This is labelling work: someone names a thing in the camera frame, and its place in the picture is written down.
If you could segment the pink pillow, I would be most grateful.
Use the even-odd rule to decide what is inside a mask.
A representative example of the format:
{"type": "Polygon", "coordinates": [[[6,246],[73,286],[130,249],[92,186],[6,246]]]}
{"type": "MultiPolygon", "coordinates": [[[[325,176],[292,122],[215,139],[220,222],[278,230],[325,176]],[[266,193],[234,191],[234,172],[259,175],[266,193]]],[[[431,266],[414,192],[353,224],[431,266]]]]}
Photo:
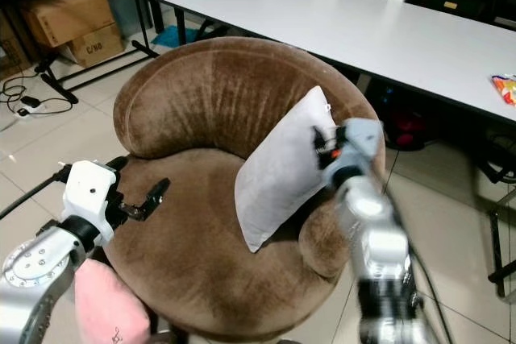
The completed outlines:
{"type": "Polygon", "coordinates": [[[107,264],[86,259],[75,271],[75,316],[82,344],[145,344],[150,318],[107,264]]]}

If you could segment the colourful snack packet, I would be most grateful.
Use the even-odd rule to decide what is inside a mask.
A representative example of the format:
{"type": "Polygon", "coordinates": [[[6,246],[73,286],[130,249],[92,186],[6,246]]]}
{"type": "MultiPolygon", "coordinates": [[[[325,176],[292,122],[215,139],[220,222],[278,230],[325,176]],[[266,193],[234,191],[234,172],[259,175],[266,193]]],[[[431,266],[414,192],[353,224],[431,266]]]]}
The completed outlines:
{"type": "Polygon", "coordinates": [[[489,79],[502,101],[516,107],[516,74],[492,75],[489,79]]]}

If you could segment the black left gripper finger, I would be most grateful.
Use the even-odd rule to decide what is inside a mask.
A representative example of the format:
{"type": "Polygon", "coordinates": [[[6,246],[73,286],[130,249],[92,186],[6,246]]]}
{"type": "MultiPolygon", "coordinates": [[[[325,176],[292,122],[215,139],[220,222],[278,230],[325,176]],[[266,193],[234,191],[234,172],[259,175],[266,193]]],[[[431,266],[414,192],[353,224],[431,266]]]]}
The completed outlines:
{"type": "Polygon", "coordinates": [[[131,212],[131,218],[140,222],[147,220],[155,212],[158,205],[161,205],[169,186],[169,178],[163,178],[156,182],[150,189],[150,192],[147,193],[147,196],[145,196],[144,203],[134,207],[131,212]]]}

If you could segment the teal floor mat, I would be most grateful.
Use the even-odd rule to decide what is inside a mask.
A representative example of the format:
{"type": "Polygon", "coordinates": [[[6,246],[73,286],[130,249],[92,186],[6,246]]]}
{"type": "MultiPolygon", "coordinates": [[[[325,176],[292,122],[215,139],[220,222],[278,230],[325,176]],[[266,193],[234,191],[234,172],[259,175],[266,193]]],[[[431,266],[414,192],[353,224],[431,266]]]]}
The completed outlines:
{"type": "Polygon", "coordinates": [[[195,41],[197,30],[195,28],[186,28],[184,32],[185,39],[180,39],[178,35],[177,25],[169,25],[164,31],[159,32],[152,38],[151,43],[166,48],[177,48],[184,44],[189,44],[195,41]]]}

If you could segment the white power strip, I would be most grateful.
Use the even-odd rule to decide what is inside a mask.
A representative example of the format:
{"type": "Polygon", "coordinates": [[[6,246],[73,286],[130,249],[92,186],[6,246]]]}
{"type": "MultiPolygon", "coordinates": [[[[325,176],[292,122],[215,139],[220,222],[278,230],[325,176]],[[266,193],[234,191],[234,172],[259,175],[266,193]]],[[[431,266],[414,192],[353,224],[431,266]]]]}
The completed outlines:
{"type": "Polygon", "coordinates": [[[26,117],[30,115],[48,114],[47,101],[40,100],[36,97],[22,96],[18,99],[19,108],[15,113],[19,116],[26,117]]]}

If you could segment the long white table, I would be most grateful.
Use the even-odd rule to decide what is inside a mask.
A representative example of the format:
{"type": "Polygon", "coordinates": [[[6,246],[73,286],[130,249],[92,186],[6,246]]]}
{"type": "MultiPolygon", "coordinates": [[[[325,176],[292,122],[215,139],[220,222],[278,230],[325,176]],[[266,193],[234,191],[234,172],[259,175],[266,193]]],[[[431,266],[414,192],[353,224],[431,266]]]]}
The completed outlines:
{"type": "Polygon", "coordinates": [[[516,75],[516,32],[394,0],[159,0],[508,124],[491,77],[516,75]]]}

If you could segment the grey square pillow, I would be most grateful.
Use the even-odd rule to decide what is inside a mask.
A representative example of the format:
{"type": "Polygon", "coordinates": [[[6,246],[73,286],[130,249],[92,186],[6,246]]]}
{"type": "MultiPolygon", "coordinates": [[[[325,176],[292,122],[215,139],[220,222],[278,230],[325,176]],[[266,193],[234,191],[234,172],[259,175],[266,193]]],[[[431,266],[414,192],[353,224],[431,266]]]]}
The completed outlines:
{"type": "Polygon", "coordinates": [[[251,253],[324,186],[314,136],[333,126],[331,106],[316,85],[244,161],[235,178],[235,212],[251,253]]]}

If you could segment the black metal rack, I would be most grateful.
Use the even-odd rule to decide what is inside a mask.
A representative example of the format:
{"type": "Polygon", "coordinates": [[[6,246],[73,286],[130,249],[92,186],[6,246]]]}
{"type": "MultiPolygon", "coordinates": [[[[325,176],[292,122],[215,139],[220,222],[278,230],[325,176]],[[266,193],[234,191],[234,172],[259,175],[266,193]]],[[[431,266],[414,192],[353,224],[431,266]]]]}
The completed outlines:
{"type": "Polygon", "coordinates": [[[48,54],[36,65],[36,75],[40,76],[40,80],[54,89],[63,100],[74,106],[80,101],[75,96],[75,91],[129,70],[134,65],[154,60],[158,57],[158,53],[152,46],[152,38],[164,31],[164,19],[160,6],[156,0],[133,0],[133,5],[140,28],[140,37],[129,39],[130,47],[125,52],[61,77],[52,71],[56,54],[48,54]]]}

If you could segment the dark labelled cardboard box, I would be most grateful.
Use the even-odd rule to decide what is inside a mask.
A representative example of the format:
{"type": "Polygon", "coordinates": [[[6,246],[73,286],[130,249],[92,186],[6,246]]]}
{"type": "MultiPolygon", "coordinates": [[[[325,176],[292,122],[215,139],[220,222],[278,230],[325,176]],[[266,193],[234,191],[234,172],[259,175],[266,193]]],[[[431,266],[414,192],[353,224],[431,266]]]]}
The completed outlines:
{"type": "Polygon", "coordinates": [[[0,15],[0,75],[7,79],[22,71],[31,70],[34,60],[31,57],[33,42],[18,20],[10,21],[10,17],[0,15]]]}

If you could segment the brown round velvet sofa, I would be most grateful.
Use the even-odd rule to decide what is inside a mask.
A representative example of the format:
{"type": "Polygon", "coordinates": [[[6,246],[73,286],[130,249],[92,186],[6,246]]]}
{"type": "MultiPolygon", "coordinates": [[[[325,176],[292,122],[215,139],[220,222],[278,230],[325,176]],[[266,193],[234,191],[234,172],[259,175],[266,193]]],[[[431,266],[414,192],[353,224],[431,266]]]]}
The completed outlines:
{"type": "Polygon", "coordinates": [[[119,91],[114,129],[127,150],[119,190],[143,200],[169,179],[144,222],[104,248],[129,289],[173,328],[218,342],[277,339],[331,296],[349,249],[322,190],[256,252],[237,220],[235,180],[260,143],[311,89],[332,122],[376,118],[345,76],[288,45],[204,39],[144,65],[119,91]]]}

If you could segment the small printed cardboard box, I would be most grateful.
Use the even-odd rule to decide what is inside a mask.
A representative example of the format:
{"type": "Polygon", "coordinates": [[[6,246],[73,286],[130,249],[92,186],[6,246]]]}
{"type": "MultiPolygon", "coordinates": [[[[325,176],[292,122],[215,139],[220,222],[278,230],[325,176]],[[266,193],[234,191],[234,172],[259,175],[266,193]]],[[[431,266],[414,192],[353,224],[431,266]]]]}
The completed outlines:
{"type": "Polygon", "coordinates": [[[124,42],[118,24],[111,23],[71,39],[61,47],[61,53],[74,64],[89,68],[124,53],[124,42]]]}

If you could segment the large brown cardboard box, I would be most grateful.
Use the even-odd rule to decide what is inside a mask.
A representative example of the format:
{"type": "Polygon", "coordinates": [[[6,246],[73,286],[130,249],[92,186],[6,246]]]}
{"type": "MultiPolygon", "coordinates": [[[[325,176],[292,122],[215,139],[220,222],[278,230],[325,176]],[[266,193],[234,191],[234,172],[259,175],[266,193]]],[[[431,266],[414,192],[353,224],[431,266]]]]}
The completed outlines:
{"type": "Polygon", "coordinates": [[[29,0],[21,12],[35,41],[48,48],[114,23],[108,0],[29,0]]]}

